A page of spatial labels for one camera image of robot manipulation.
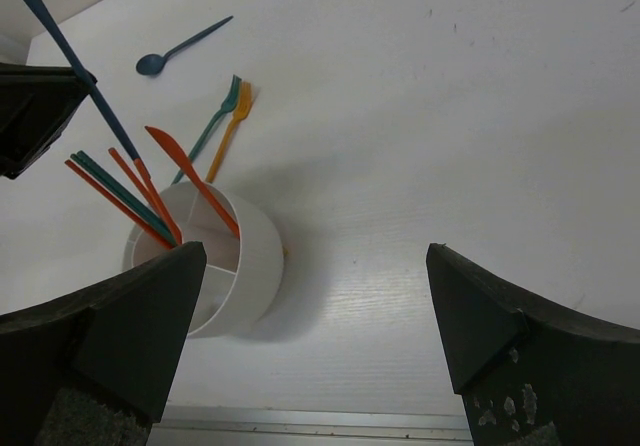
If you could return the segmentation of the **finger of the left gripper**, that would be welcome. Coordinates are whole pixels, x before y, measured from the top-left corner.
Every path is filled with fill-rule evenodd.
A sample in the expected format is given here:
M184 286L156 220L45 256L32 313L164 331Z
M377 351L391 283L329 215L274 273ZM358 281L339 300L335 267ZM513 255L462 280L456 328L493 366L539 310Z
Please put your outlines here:
M1 175L14 180L61 136L89 86L70 67L1 65Z

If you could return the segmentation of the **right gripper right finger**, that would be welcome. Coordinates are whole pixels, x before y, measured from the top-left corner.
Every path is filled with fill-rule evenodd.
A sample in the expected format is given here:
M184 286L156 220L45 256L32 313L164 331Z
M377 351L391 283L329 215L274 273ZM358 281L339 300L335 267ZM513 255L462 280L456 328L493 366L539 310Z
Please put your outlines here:
M550 301L444 244L430 244L426 268L474 444L638 444L638 330Z

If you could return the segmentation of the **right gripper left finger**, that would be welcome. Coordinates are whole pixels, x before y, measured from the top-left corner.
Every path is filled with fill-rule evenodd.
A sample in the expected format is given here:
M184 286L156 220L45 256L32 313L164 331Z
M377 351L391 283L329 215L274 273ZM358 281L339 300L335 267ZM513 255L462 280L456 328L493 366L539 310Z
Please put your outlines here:
M1 317L4 445L144 445L163 415L201 290L187 242Z

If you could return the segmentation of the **dark blue plastic spoon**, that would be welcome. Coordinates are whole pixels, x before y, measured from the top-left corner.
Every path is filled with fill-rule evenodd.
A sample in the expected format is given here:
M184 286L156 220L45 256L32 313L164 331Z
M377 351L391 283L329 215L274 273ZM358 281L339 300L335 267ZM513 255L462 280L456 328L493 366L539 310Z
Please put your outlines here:
M230 21L234 19L234 16L228 16L217 23L205 28L199 33L191 36L190 38L184 40L177 46L173 47L163 55L150 53L143 57L141 57L136 65L136 72L142 76L158 76L166 66L166 63L175 55L182 52L183 50L189 48L190 46L196 44L207 36L211 35L224 25L228 24Z

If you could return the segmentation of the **dark blue plastic knife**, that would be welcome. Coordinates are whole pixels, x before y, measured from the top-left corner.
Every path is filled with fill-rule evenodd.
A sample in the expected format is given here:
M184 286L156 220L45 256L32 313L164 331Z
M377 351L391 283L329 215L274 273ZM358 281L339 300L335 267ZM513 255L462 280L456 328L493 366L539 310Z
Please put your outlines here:
M57 23L51 16L43 0L23 0L23 2L32 11L32 13L36 16L39 22L45 27L46 31L53 38L76 75L87 84L89 88L89 94L94 104L96 105L97 109L103 116L109 128L116 136L121 146L125 149L131 160L138 160L140 158L140 154L135 148L133 142L129 138L127 132L112 110L111 106L97 87L96 83L90 77L88 71L83 66L73 48L68 43L66 37L59 29Z

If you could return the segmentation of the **orange plastic knife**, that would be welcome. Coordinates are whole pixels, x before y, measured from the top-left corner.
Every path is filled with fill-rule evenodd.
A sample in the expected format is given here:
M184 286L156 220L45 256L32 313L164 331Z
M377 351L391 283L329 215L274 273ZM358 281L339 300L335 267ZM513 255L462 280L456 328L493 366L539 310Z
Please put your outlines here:
M177 143L177 141L168 133L163 130L145 126L144 129L151 135L161 149L174 161L174 163L180 168L180 170L189 178L192 184L205 198L209 205L216 211L218 216L226 224L229 230L234 234L236 238L240 238L240 230L235 219L230 213L223 207L221 202L212 194L208 186L199 177L198 173L194 169L189 157Z

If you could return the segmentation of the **teal plastic fork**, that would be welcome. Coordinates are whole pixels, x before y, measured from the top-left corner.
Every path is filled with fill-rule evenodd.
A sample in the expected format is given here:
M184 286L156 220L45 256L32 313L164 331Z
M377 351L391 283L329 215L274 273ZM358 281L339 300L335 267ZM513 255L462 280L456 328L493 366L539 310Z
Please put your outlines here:
M198 157L202 149L205 147L217 123L224 116L226 116L227 114L235 110L238 103L241 82L242 82L242 79L240 77L236 75L232 77L231 85L226 98L223 100L218 111L212 116L211 120L209 121L207 126L204 128L204 130L198 137L197 141L192 146L190 152L188 153L188 158L191 163L193 163L196 160L196 158Z

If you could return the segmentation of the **orange-yellow plastic fork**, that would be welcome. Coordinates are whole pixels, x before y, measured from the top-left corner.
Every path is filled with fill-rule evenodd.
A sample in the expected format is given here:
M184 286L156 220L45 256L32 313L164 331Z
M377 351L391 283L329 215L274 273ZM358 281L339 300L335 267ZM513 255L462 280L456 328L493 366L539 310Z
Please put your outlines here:
M212 183L216 178L226 153L230 147L233 136L238 129L240 123L244 121L250 114L253 104L253 87L250 82L242 81L240 85L239 98L236 109L233 111L232 119L229 122L224 136L220 142L213 162L207 172L205 181Z

